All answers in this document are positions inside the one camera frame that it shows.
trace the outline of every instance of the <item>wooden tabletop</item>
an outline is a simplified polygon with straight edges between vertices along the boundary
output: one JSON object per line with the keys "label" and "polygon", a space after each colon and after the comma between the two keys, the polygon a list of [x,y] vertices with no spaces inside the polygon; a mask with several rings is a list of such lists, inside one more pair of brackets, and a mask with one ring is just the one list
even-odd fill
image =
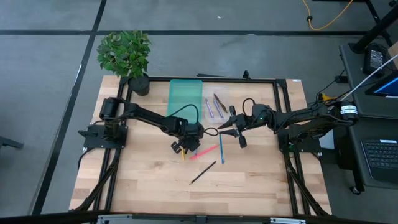
{"label": "wooden tabletop", "polygon": [[[93,116],[99,120],[104,98],[116,96],[119,80],[104,76]],[[300,80],[287,80],[292,110],[307,106]],[[270,105],[275,110],[271,84],[264,83],[203,83],[204,88],[225,86],[229,90],[229,103],[242,113],[245,98]],[[283,94],[280,89],[281,103]],[[151,82],[147,96],[133,94],[131,101],[159,114],[166,115],[169,82]],[[251,111],[251,103],[246,103]],[[218,124],[202,125],[217,127]],[[257,128],[244,133],[248,146],[239,147],[238,140],[223,136],[225,163],[221,163],[219,148],[195,161],[182,161],[170,145],[176,138],[164,134],[156,127],[140,121],[128,120],[128,140],[122,150],[118,168],[113,212],[291,216],[290,197],[284,159],[279,152],[277,137],[267,128]],[[198,151],[219,144],[218,137],[205,135]],[[94,149],[82,160],[73,191],[70,208],[76,208],[98,182],[104,149]],[[309,153],[301,153],[303,173],[309,191],[327,212],[329,200],[320,163]],[[217,163],[194,184],[189,185],[213,161]],[[101,206],[104,207],[108,187],[105,186]],[[296,187],[299,211],[302,213],[300,191]]]}

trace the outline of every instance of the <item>monitor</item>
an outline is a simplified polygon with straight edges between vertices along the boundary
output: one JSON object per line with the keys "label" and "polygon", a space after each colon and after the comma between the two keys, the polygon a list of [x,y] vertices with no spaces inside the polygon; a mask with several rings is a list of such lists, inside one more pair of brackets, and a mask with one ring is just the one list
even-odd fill
{"label": "monitor", "polygon": [[398,98],[398,71],[392,72],[389,76],[366,90],[365,93],[367,95]]}

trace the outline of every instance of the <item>teal tray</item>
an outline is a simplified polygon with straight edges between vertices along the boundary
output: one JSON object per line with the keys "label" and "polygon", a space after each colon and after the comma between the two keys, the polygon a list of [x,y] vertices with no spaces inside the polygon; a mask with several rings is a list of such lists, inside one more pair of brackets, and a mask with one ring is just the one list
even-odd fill
{"label": "teal tray", "polygon": [[[201,80],[171,80],[167,116],[185,105],[193,104],[198,108],[199,122],[201,122],[202,91],[203,82]],[[185,118],[191,124],[197,121],[197,111],[193,106],[184,108],[174,116]]]}

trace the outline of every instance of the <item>white cable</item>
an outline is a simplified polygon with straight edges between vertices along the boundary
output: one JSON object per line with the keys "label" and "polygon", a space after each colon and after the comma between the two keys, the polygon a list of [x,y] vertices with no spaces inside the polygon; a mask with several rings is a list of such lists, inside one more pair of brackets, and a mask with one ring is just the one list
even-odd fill
{"label": "white cable", "polygon": [[378,72],[380,69],[383,69],[384,66],[386,66],[388,63],[390,63],[391,61],[393,61],[396,57],[398,57],[398,54],[393,56],[390,60],[388,60],[386,63],[384,63],[383,65],[381,65],[379,68],[377,68],[374,72],[372,72],[372,74],[370,74],[368,77],[366,77],[363,81],[361,81],[360,84],[358,84],[355,88],[353,88],[349,93],[347,93],[341,100],[344,100],[345,98],[347,98],[347,96],[350,96],[350,94],[352,94],[357,88],[359,88],[364,82],[366,82],[366,80],[368,80],[370,77],[372,77],[374,74],[376,74],[376,72]]}

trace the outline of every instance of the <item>black pencil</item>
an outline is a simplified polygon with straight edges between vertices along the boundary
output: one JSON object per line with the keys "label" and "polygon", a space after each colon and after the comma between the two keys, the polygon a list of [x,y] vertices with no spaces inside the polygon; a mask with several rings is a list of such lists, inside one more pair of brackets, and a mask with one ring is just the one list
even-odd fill
{"label": "black pencil", "polygon": [[191,181],[191,184],[193,184],[201,175],[203,175],[208,169],[210,169],[210,167],[212,167],[214,164],[216,164],[217,161],[214,161],[212,164],[210,164],[210,166],[208,166],[203,172],[201,172],[193,181]]}

